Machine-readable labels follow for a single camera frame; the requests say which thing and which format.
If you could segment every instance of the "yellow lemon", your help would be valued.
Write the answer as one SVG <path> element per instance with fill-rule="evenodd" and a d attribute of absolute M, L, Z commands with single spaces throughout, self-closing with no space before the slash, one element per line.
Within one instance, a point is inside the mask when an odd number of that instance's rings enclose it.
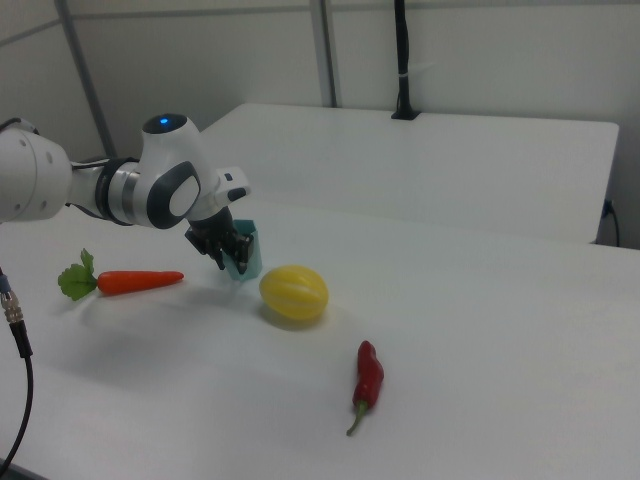
<path fill-rule="evenodd" d="M 322 277 L 302 265 L 285 265 L 268 272 L 260 281 L 260 295 L 273 310 L 294 320 L 320 315 L 329 302 Z"/>

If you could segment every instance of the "green leaves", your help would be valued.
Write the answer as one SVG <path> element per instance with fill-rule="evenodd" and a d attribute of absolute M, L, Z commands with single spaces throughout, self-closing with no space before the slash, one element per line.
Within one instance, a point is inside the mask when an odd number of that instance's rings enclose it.
<path fill-rule="evenodd" d="M 95 290 L 98 281 L 93 276 L 93 256 L 85 249 L 80 253 L 82 265 L 74 263 L 58 277 L 58 285 L 67 297 L 76 301 Z"/>
<path fill-rule="evenodd" d="M 89 271 L 89 274 L 93 275 L 93 255 L 83 248 L 80 252 L 80 260 L 82 260 L 82 264 Z"/>

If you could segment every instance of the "black pole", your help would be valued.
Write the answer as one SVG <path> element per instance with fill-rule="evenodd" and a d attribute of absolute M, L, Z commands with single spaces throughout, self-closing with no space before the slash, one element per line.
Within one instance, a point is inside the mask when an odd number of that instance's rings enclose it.
<path fill-rule="evenodd" d="M 404 16 L 404 0 L 394 0 L 396 13 L 396 46 L 398 50 L 397 110 L 391 115 L 396 120 L 413 120 L 420 112 L 411 108 L 409 101 L 409 30 Z"/>

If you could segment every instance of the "chili pepper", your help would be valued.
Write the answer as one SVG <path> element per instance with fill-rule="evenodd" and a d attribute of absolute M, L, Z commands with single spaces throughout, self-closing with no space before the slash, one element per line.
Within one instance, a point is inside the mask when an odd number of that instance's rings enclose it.
<path fill-rule="evenodd" d="M 365 340 L 358 348 L 358 384 L 353 392 L 356 419 L 347 430 L 347 436 L 350 437 L 353 434 L 365 413 L 375 406 L 383 379 L 384 370 L 376 358 L 376 349 Z"/>

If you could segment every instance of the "pepper stem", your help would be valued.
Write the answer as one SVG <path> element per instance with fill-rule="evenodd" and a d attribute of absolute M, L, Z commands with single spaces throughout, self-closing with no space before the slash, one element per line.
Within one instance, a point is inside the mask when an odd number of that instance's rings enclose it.
<path fill-rule="evenodd" d="M 362 417 L 364 417 L 364 414 L 367 413 L 367 410 L 369 409 L 369 405 L 364 400 L 360 400 L 358 402 L 357 408 L 358 408 L 358 411 L 356 412 L 356 419 L 354 420 L 353 425 L 351 425 L 351 428 L 347 430 L 347 437 L 350 437 L 355 431 L 355 429 L 358 427 L 360 420 L 362 420 Z"/>

